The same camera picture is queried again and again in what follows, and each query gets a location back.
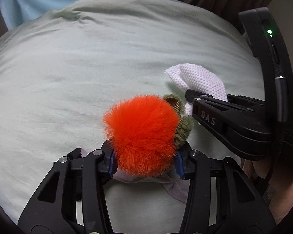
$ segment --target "white textured towel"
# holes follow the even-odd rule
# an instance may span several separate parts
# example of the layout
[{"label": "white textured towel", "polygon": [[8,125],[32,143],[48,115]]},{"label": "white textured towel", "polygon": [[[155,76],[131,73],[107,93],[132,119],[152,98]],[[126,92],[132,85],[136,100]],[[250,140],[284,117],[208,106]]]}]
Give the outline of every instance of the white textured towel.
[{"label": "white textured towel", "polygon": [[[165,72],[183,92],[189,89],[196,90],[227,101],[225,86],[221,79],[201,65],[178,64],[166,69]],[[192,107],[191,103],[186,103],[186,115],[192,114]]]}]

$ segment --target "plush toy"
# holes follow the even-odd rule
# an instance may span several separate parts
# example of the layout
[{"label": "plush toy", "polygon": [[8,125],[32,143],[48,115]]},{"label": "plush toy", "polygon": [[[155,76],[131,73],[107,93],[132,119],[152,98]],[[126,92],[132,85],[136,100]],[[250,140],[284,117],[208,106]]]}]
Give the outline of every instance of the plush toy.
[{"label": "plush toy", "polygon": [[136,96],[113,105],[103,117],[118,167],[140,177],[167,171],[188,138],[192,118],[177,95]]}]

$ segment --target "light gray bedsheet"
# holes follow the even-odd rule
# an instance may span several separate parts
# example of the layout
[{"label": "light gray bedsheet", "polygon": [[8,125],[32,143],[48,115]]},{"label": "light gray bedsheet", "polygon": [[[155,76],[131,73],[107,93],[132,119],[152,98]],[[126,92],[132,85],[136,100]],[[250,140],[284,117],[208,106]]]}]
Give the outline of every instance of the light gray bedsheet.
[{"label": "light gray bedsheet", "polygon": [[[2,36],[0,204],[7,214],[18,220],[53,161],[101,146],[101,118],[113,103],[180,93],[164,73],[180,63],[215,73],[227,93],[264,98],[259,62],[236,29],[179,2],[79,1]],[[188,141],[209,157],[233,156],[200,125]],[[178,232],[185,204],[161,184],[111,181],[105,192],[115,232]],[[80,205],[77,214],[80,222]]]}]

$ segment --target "orange fluffy pom-pom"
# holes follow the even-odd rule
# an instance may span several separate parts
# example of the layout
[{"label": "orange fluffy pom-pom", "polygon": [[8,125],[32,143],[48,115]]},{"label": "orange fluffy pom-pom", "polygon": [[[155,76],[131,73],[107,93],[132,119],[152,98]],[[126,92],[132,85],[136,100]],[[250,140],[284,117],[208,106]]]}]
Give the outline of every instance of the orange fluffy pom-pom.
[{"label": "orange fluffy pom-pom", "polygon": [[103,122],[119,168],[144,177],[162,174],[176,154],[174,136],[179,121],[170,104],[155,95],[113,105]]}]

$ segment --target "person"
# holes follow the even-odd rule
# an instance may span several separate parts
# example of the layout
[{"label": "person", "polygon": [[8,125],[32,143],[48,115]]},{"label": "person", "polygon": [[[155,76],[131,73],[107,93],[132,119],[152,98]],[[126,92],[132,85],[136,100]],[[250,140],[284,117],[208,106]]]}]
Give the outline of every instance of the person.
[{"label": "person", "polygon": [[[271,158],[267,157],[260,161],[243,160],[243,171],[252,179],[256,173],[265,178],[271,165]],[[269,209],[279,224],[293,207],[293,171],[278,161],[273,175],[269,181],[270,203]]]}]

